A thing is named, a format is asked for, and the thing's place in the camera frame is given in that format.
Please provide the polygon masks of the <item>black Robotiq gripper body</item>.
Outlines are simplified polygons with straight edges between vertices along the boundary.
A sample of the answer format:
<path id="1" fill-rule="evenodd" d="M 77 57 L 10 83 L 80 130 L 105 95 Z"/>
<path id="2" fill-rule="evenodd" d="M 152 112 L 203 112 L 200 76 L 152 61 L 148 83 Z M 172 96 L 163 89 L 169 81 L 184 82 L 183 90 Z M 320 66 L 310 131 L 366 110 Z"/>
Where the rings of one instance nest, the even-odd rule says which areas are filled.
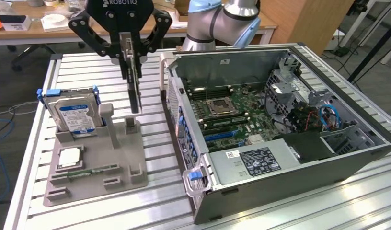
<path id="1" fill-rule="evenodd" d="M 151 0 L 87 0 L 87 14 L 109 32 L 141 30 L 153 11 Z"/>

